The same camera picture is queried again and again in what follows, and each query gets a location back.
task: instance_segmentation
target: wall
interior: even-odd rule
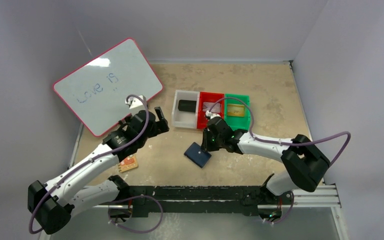
[[[329,0],[293,67],[313,138],[351,131],[325,177],[351,239],[384,239],[384,1]],[[341,144],[320,147],[333,156]]]
[[[0,239],[38,237],[27,187],[66,169],[79,127],[52,83],[88,59],[63,0],[0,0]]]
[[[327,0],[68,0],[93,55],[137,40],[150,60],[288,61]]]

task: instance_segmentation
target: robotic arm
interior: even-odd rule
[[[141,98],[143,103],[146,103],[145,98]],[[124,181],[119,181],[120,178],[110,177],[97,186],[85,188],[85,185],[103,171],[136,153],[148,138],[169,131],[161,108],[155,108],[159,121],[156,121],[151,112],[148,113],[146,121],[147,111],[141,102],[136,99],[126,101],[132,115],[120,121],[120,127],[104,138],[103,142],[76,166],[44,184],[37,180],[28,187],[27,208],[47,234],[59,231],[71,217],[88,208],[114,201],[123,188]]]
[[[295,138],[272,138],[252,136],[248,130],[233,131],[216,113],[207,112],[210,120],[203,131],[201,149],[207,152],[226,149],[230,153],[251,154],[266,157],[283,163],[286,171],[272,174],[265,181],[265,187],[274,196],[280,196],[293,189],[314,192],[331,165],[328,158],[315,146],[287,146],[283,143],[301,144],[310,142],[304,135]],[[261,140],[275,141],[265,143]]]

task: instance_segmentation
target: gray wall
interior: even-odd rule
[[[327,0],[68,0],[91,52],[132,37],[150,60],[283,61]]]
[[[313,138],[351,131],[325,178],[351,239],[384,239],[384,1],[329,0],[294,71]],[[342,141],[321,148],[333,156]]]
[[[79,127],[52,83],[89,58],[63,0],[0,0],[0,239],[38,237],[27,187],[66,169]]]

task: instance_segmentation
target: table top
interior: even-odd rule
[[[120,173],[114,166],[88,185],[97,185],[109,176],[120,175],[129,185],[242,186],[261,185],[271,173],[285,170],[282,163],[256,155],[212,152],[200,168],[184,156],[188,147],[201,145],[198,129],[171,125],[176,90],[248,95],[256,123],[253,132],[276,138],[309,135],[295,80],[288,64],[152,64],[164,85],[163,91],[148,102],[149,109],[160,106],[170,131],[147,140],[136,153],[138,166]],[[86,128],[78,143],[75,163],[102,142]]]

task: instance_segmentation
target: whiteboard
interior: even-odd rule
[[[149,100],[163,85],[128,38],[57,81],[53,90],[93,135],[101,136],[130,114],[128,95]]]

